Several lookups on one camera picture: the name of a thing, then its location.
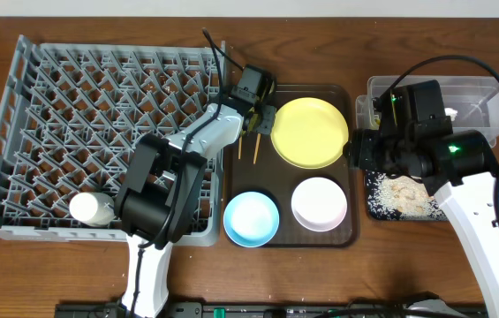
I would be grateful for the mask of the pink white bowl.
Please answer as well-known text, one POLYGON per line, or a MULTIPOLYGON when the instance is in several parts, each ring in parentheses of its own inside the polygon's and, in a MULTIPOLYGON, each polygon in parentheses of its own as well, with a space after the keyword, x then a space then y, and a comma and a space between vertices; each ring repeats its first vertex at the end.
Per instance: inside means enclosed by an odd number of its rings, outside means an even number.
POLYGON ((310 231, 334 230, 344 220, 347 208, 343 189, 329 178, 308 178, 296 186, 291 196, 293 216, 310 231))

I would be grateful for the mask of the white napkin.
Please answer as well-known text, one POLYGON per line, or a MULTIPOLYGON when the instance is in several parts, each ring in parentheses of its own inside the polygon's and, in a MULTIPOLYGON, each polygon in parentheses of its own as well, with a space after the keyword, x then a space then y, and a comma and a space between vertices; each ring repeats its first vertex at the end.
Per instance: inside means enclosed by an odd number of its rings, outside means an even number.
POLYGON ((457 111, 452 108, 446 108, 445 114, 450 117, 451 121, 454 121, 457 117, 457 111))

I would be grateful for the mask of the light blue bowl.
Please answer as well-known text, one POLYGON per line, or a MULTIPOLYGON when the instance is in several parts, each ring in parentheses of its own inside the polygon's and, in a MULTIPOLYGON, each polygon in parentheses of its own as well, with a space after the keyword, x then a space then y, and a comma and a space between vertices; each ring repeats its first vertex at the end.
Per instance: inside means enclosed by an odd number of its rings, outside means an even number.
POLYGON ((255 248, 266 245, 280 224, 278 207, 264 193, 244 192, 231 199, 223 214, 228 238, 238 246, 255 248))

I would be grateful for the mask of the white cup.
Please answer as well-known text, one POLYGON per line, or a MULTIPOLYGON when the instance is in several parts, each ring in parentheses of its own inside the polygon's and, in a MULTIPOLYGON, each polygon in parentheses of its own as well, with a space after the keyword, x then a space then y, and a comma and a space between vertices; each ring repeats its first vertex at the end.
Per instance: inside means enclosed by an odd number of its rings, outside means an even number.
POLYGON ((114 201, 106 193, 78 193, 69 203, 69 212, 88 226, 106 226, 115 217, 114 201))

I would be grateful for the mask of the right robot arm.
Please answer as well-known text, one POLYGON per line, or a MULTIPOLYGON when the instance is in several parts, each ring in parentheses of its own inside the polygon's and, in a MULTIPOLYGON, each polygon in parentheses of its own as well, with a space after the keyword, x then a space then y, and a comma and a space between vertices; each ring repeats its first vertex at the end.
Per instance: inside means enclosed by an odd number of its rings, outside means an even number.
POLYGON ((382 95, 378 129, 344 146, 353 169, 418 178, 459 238, 485 300, 499 317, 499 163, 477 130, 454 132, 436 80, 382 95))

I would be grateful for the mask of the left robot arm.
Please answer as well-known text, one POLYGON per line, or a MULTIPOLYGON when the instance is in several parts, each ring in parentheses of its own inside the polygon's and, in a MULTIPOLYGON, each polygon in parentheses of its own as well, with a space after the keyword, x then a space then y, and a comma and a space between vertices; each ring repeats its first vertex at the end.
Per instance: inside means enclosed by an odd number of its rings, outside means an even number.
POLYGON ((162 311, 171 250, 191 226, 209 160, 263 125, 276 87, 272 73, 248 64, 239 82, 220 87, 185 129, 138 141, 115 199, 130 253, 121 316, 156 317, 162 311))

